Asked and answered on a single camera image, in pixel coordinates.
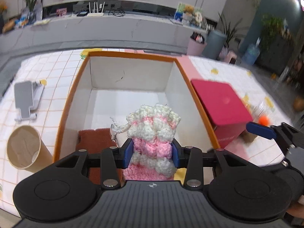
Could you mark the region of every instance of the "crocheted item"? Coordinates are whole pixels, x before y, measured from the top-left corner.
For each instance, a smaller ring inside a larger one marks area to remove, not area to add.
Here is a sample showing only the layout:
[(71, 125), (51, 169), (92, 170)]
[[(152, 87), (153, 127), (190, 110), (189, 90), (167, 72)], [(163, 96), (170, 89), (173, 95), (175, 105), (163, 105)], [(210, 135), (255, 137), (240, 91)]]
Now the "crocheted item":
[(116, 126), (113, 136), (127, 131), (133, 139), (133, 155), (129, 167), (123, 170), (126, 180), (172, 180), (176, 172), (171, 142), (181, 118), (170, 107), (142, 105), (127, 116), (128, 124)]

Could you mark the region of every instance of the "pink trash can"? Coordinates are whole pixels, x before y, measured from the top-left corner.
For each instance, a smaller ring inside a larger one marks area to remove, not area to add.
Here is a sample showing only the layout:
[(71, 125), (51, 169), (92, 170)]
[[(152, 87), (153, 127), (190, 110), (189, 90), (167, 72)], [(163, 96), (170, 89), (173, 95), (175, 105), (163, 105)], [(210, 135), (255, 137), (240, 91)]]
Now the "pink trash can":
[(187, 55), (195, 55), (200, 56), (206, 47), (207, 43), (202, 44), (200, 42), (196, 42), (194, 39), (189, 40), (188, 43), (188, 49), (187, 49)]

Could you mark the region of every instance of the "brown paper cup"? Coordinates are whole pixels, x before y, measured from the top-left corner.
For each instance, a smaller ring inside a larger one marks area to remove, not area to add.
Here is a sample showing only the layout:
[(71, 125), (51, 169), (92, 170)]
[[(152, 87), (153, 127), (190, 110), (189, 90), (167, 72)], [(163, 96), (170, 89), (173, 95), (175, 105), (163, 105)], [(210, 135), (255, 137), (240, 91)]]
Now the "brown paper cup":
[(7, 159), (17, 169), (38, 172), (52, 164), (53, 157), (32, 126), (16, 128), (6, 147)]

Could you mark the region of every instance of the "teal wall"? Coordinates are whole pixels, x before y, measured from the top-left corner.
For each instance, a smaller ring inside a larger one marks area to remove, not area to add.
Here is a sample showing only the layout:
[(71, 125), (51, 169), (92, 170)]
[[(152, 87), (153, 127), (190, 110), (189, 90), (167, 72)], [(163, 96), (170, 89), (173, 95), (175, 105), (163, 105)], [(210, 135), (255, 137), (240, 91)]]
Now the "teal wall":
[(251, 43), (255, 43), (260, 36), (262, 30), (261, 19), (266, 13), (281, 17), (282, 19), (286, 18), (290, 31), (294, 36), (296, 36), (304, 18), (304, 12), (298, 0), (261, 0), (249, 31), (240, 46), (240, 53), (244, 53), (247, 47)]

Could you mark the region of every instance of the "red box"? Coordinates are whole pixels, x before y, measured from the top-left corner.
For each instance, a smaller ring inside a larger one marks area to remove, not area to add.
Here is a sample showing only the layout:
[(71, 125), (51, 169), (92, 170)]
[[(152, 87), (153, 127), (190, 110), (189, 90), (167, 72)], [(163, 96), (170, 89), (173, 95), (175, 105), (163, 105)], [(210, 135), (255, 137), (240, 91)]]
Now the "red box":
[(252, 116), (227, 83), (191, 80), (222, 148), (237, 138)]

